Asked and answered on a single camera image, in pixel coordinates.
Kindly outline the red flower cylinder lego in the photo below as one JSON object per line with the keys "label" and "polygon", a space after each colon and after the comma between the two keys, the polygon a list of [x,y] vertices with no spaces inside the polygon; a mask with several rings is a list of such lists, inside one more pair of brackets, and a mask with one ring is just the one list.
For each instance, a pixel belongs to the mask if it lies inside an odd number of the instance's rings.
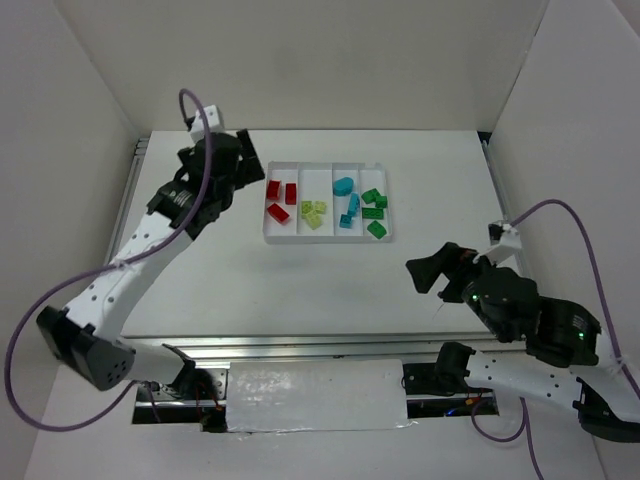
{"label": "red flower cylinder lego", "polygon": [[270,180],[267,184],[266,199],[272,202],[278,202],[281,196],[281,182],[279,180]]}

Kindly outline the red studded lego brick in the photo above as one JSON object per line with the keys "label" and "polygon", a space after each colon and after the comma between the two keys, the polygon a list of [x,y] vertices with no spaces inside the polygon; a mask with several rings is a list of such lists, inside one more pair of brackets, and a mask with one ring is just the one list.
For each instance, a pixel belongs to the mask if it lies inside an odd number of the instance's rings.
{"label": "red studded lego brick", "polygon": [[286,183],[284,189],[284,203],[289,206],[297,204],[297,184]]}

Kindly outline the red sloped lego brick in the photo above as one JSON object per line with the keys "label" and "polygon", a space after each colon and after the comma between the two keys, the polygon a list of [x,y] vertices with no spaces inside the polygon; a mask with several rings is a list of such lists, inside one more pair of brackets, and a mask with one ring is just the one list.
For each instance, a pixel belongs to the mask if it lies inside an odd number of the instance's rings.
{"label": "red sloped lego brick", "polygon": [[280,225],[285,225],[290,220],[289,213],[277,203],[270,204],[266,211],[268,215]]}

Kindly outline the lime sloped lego brick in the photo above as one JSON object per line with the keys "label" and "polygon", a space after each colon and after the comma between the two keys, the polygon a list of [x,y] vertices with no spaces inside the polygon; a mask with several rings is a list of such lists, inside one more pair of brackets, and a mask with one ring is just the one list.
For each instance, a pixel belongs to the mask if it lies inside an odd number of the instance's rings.
{"label": "lime sloped lego brick", "polygon": [[314,205],[312,201],[303,200],[300,204],[300,214],[305,218],[309,213],[314,211]]}

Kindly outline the green lego brick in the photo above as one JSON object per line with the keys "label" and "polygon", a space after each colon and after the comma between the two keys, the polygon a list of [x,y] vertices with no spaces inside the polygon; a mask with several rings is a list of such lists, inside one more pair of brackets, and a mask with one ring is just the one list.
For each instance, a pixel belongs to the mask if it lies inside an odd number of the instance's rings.
{"label": "green lego brick", "polygon": [[378,240],[387,235],[385,226],[377,220],[373,220],[368,224],[367,231]]}
{"label": "green lego brick", "polygon": [[380,192],[376,188],[372,188],[367,191],[364,191],[361,194],[361,199],[365,204],[371,204],[371,203],[375,203],[379,196],[380,196]]}

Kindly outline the blue oval lego block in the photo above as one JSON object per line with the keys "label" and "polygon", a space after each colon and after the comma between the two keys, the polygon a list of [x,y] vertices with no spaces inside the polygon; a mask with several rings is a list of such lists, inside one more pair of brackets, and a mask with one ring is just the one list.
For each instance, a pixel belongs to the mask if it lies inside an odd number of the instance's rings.
{"label": "blue oval lego block", "polygon": [[342,177],[333,182],[332,191],[335,196],[344,197],[353,192],[354,180],[351,177]]}

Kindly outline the small blue lego brick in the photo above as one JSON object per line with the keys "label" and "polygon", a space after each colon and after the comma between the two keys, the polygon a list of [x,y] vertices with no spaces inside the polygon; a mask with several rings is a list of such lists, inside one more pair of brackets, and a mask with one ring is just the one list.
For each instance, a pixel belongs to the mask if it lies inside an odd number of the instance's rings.
{"label": "small blue lego brick", "polygon": [[342,229],[350,229],[353,225],[353,217],[348,214],[342,214],[339,219],[339,227]]}

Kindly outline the blue long lego brick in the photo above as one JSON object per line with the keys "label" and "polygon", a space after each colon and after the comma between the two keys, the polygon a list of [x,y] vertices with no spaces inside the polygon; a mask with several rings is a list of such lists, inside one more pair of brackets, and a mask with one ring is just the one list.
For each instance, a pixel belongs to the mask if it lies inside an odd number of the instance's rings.
{"label": "blue long lego brick", "polygon": [[349,198],[347,214],[350,217],[354,217],[357,215],[360,207],[360,197],[357,193],[352,193]]}

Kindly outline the green long lego plate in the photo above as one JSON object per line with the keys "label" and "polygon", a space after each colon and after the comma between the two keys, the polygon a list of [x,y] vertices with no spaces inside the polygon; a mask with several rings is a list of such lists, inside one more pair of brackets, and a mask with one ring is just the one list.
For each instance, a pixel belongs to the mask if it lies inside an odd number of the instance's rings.
{"label": "green long lego plate", "polygon": [[384,210],[381,208],[363,208],[361,210],[362,218],[368,220],[383,220]]}

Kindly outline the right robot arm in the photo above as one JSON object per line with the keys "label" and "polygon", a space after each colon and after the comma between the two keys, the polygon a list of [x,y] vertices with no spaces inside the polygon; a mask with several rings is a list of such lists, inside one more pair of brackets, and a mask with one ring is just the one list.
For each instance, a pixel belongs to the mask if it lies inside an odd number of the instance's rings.
{"label": "right robot arm", "polygon": [[639,440],[639,400],[605,365],[610,349],[599,321],[581,305],[539,294],[534,280],[477,251],[445,243],[407,261],[416,291],[439,277],[445,303],[464,304],[501,343],[521,342],[525,357],[500,360],[460,342],[446,342],[433,368],[438,387],[510,390],[576,415],[583,430],[618,443]]}

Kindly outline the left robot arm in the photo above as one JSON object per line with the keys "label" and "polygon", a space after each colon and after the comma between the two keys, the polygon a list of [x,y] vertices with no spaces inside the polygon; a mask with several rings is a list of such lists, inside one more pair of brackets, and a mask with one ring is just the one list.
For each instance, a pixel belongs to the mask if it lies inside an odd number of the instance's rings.
{"label": "left robot arm", "polygon": [[179,150],[179,170],[149,201],[139,226],[113,258],[111,271],[63,308],[47,306],[37,316],[54,356],[99,391],[124,380],[143,380],[187,395],[205,377],[178,348],[128,345],[121,332],[163,270],[230,208],[235,192],[265,178],[247,130],[214,133],[211,140],[211,171],[204,171],[204,141]]}

